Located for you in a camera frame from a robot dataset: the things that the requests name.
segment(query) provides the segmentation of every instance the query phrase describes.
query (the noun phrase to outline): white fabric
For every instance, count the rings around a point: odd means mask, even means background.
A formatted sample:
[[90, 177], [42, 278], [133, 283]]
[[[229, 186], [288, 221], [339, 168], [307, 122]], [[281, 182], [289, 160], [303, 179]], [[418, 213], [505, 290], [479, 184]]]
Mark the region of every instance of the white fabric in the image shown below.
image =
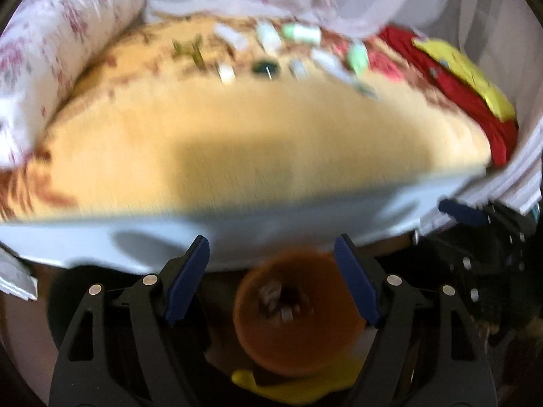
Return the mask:
[[[391, 21], [464, 50], [511, 99], [518, 111], [519, 144], [510, 164], [466, 187], [470, 204], [502, 199], [525, 213], [540, 198], [543, 120], [543, 29], [525, 0], [148, 0], [146, 21], [156, 12], [183, 15], [286, 16], [319, 22], [351, 36], [367, 36]], [[422, 232], [447, 224], [437, 210]]]
[[0, 37], [0, 168], [34, 149], [85, 65], [145, 0], [25, 0]]

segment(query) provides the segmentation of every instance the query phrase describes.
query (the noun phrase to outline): mattress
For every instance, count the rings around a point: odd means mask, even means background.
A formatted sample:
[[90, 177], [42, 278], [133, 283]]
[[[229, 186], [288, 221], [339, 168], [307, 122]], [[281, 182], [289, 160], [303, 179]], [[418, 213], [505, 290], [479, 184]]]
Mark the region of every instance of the mattress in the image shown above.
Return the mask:
[[[218, 21], [245, 35], [249, 50], [218, 39]], [[378, 38], [368, 50], [385, 54], [401, 78], [365, 72], [374, 99], [315, 66], [309, 45], [281, 49], [279, 77], [254, 75], [251, 65], [265, 58], [255, 24], [195, 14], [108, 47], [24, 166], [0, 173], [4, 220], [246, 212], [489, 164], [480, 126]], [[173, 43], [198, 37], [203, 64], [175, 55]], [[340, 41], [324, 30], [322, 47]], [[293, 58], [308, 79], [290, 74]], [[233, 67], [232, 84], [217, 75], [219, 62]]]

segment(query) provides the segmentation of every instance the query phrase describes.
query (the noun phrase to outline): floor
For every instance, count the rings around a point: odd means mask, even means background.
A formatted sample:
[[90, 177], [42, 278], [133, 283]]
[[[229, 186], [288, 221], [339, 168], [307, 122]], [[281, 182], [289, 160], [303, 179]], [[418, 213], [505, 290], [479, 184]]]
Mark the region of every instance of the floor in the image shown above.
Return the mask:
[[[403, 249], [411, 241], [408, 235], [384, 240], [364, 247], [370, 255], [379, 255]], [[51, 378], [53, 376], [57, 351], [47, 325], [47, 301], [51, 282], [60, 270], [44, 265], [33, 265], [34, 276], [38, 279], [37, 301], [23, 301], [0, 292], [0, 337], [7, 353], [25, 378], [28, 385], [47, 404]], [[220, 274], [208, 277], [203, 289], [212, 301], [231, 301], [235, 284], [240, 280], [236, 273], [229, 273], [224, 279]], [[226, 326], [214, 332], [217, 344], [224, 346], [226, 353], [210, 350], [208, 359], [216, 367], [230, 372], [248, 359], [240, 347], [233, 328]]]

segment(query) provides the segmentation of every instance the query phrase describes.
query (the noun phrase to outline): dark green round object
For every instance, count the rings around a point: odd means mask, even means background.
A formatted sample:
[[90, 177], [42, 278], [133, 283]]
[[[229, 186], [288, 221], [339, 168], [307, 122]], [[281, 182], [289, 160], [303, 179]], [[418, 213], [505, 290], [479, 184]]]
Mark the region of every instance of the dark green round object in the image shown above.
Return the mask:
[[255, 73], [256, 75], [266, 76], [270, 79], [275, 78], [280, 71], [281, 68], [279, 67], [279, 63], [270, 59], [263, 59], [261, 61], [255, 62], [252, 65], [253, 73]]

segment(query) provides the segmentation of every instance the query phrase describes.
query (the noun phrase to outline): yellow blanket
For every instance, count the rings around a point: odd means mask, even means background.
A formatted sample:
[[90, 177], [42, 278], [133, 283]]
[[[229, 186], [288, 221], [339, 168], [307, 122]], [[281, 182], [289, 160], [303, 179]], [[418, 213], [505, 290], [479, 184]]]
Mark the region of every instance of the yellow blanket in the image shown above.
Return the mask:
[[[96, 59], [34, 155], [0, 173], [4, 220], [200, 213], [293, 204], [423, 175], [486, 166], [480, 127], [384, 43], [404, 75], [368, 70], [370, 99], [316, 68], [310, 46], [287, 44], [282, 73], [251, 73], [264, 56], [252, 19], [221, 19], [249, 39], [235, 53], [218, 17], [169, 20], [129, 32]], [[202, 35], [203, 69], [172, 58], [172, 40]], [[324, 32], [323, 47], [340, 40]], [[295, 80], [292, 57], [310, 78]], [[224, 85], [216, 62], [230, 63]]]

